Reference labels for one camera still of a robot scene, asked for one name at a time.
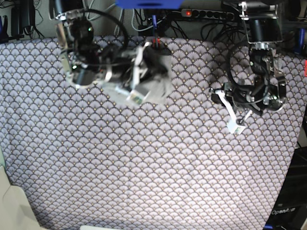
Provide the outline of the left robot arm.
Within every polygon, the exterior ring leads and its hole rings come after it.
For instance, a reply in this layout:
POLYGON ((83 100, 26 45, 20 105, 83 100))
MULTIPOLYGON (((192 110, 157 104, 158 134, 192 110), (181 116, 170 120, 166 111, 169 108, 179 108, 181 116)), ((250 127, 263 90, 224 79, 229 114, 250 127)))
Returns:
POLYGON ((283 41, 279 20, 279 0, 234 0, 243 22, 246 39, 234 45, 226 56, 228 82, 210 89, 212 100, 225 107, 230 119, 227 128, 241 134, 245 121, 265 110, 278 112, 285 106, 286 79, 280 67, 278 44, 283 41), (249 62, 255 74, 254 84, 243 85, 232 75, 231 57, 241 46, 248 46, 249 62))

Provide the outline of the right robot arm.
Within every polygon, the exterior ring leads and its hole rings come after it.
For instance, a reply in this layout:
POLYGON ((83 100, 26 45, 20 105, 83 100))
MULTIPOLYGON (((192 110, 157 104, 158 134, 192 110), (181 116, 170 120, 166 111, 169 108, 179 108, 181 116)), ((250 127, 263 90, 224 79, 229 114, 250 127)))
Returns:
POLYGON ((128 32, 111 14, 84 7, 82 0, 49 1, 49 17, 58 21, 56 33, 66 80, 76 89, 99 84, 111 91, 117 102, 139 106, 150 95, 145 86, 151 76, 148 60, 151 43, 129 47, 128 32), (94 13, 115 23, 123 34, 123 44, 102 48, 94 42, 94 28, 87 19, 94 13))

